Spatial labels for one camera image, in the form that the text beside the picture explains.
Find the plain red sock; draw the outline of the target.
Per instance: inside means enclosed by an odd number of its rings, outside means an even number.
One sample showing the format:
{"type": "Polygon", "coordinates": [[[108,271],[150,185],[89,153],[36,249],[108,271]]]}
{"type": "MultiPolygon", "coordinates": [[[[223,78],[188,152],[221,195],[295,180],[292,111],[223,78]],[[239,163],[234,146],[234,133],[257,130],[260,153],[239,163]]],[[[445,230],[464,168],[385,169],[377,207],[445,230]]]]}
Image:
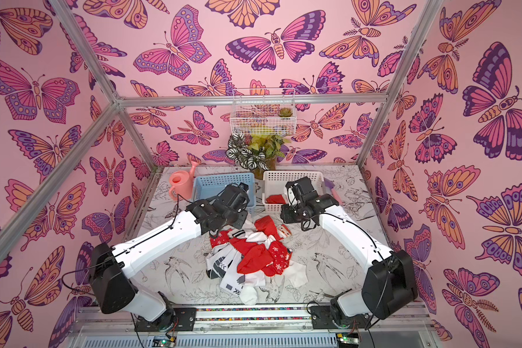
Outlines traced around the plain red sock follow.
{"type": "Polygon", "coordinates": [[[238,273],[248,275],[262,271],[268,277],[282,275],[291,262],[292,251],[283,243],[291,236],[291,230],[284,224],[276,225],[268,215],[256,220],[253,226],[254,231],[264,231],[274,236],[276,241],[268,249],[261,244],[232,244],[243,255],[237,266],[238,273]]]}

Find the light blue plastic basket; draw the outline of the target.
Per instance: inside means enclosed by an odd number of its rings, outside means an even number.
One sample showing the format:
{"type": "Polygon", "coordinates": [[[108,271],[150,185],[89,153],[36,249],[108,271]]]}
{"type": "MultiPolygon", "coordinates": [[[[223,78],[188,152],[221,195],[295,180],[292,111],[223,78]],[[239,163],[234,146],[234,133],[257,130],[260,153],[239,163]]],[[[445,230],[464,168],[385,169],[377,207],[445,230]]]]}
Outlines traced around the light blue plastic basket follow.
{"type": "Polygon", "coordinates": [[[203,200],[215,196],[224,190],[229,184],[248,185],[249,203],[247,211],[254,215],[256,207],[255,177],[253,173],[225,173],[217,175],[203,175],[194,179],[192,201],[203,200]]]}

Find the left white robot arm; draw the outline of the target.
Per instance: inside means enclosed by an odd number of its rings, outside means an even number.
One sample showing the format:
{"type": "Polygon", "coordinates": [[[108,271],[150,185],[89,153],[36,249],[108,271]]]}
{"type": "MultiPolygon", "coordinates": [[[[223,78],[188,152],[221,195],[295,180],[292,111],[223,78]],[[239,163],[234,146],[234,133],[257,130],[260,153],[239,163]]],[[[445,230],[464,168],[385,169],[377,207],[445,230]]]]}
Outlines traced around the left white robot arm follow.
{"type": "Polygon", "coordinates": [[[154,293],[132,282],[151,262],[184,242],[207,234],[217,236],[225,227],[242,227],[248,216],[249,187],[229,184],[212,197],[189,204],[172,220],[113,247],[102,243],[91,254],[89,283],[102,313],[134,314],[157,331],[172,329],[175,310],[160,291],[154,293]]]}

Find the white sock black stripes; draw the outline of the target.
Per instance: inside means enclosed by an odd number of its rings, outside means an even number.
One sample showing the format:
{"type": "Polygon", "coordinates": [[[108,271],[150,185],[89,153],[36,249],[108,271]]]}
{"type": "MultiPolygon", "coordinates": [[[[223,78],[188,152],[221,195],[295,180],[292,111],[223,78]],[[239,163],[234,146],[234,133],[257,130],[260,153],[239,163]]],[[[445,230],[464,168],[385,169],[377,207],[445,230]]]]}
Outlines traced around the white sock black stripes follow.
{"type": "Polygon", "coordinates": [[[267,249],[276,241],[274,236],[266,234],[264,231],[253,231],[250,229],[235,231],[231,236],[230,243],[232,244],[261,244],[267,249]]]}

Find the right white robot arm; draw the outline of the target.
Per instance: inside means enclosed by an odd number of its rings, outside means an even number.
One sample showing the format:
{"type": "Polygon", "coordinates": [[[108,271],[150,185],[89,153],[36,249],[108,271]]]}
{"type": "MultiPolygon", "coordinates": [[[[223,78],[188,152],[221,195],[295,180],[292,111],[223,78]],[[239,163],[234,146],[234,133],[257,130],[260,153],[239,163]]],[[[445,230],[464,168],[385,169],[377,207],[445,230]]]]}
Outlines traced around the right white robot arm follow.
{"type": "Polygon", "coordinates": [[[285,224],[298,223],[303,231],[321,227],[346,247],[365,274],[361,289],[334,297],[330,314],[336,326],[354,323],[371,327],[418,298],[411,256],[395,252],[356,223],[330,194],[320,195],[304,176],[285,184],[287,203],[281,208],[285,224]]]}

